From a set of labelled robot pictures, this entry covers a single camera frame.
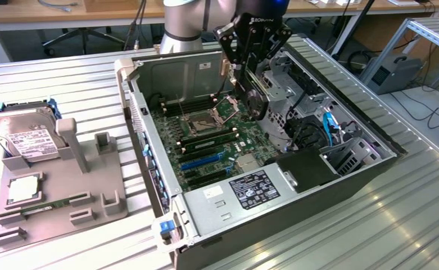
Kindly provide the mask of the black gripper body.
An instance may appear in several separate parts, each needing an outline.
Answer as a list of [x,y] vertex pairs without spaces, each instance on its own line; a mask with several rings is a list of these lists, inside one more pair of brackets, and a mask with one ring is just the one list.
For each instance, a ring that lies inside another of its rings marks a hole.
[[245,0],[236,1],[236,10],[231,19],[237,40],[253,42],[268,39],[281,27],[288,0]]

